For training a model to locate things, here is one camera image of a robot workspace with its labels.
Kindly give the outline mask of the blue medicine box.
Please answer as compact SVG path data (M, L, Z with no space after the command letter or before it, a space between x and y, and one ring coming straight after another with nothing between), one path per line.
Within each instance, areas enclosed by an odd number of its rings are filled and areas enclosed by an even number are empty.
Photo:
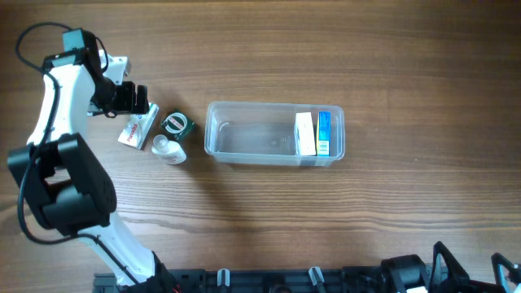
M316 147L317 156L330 155L331 113L319 112L317 116Z

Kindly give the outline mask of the small white bottle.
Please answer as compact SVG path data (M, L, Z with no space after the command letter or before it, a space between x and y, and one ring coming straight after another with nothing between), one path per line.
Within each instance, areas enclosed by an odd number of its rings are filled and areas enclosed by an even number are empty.
M170 141L163 134L156 135L152 141L152 153L165 164L180 164L187 155L178 142Z

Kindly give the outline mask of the white medicine box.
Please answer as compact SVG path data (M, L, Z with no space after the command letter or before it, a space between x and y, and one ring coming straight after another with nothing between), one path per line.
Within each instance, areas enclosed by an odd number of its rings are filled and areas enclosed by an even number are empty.
M315 156L316 145L314 137L313 118L310 112L296 113L296 154Z

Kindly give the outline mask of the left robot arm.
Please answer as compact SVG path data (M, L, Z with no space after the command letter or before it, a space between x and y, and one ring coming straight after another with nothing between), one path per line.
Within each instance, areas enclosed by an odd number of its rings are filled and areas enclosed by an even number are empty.
M63 52L35 67L45 84L35 130L7 157L20 188L20 228L30 241L47 243L29 231L28 206L42 228L60 233L52 244L80 240L90 246L115 274L118 291L170 292L174 277L119 217L112 180L82 137L88 116L148 113L147 88L124 81L127 58L109 56L99 37L63 29Z

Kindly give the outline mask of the green Zam-Buk box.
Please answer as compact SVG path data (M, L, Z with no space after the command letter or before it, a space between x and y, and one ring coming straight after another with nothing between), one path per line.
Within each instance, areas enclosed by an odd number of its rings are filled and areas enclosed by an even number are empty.
M160 127L170 140L181 142L195 131L196 123L180 109L174 108L162 119Z

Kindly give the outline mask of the white Panadol box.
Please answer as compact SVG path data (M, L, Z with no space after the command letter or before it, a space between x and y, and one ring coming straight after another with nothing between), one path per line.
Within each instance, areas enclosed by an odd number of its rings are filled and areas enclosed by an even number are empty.
M143 149L147 135L160 109L155 103L149 103L149 106L147 114L133 114L129 117L125 128L118 137L118 142L134 149Z

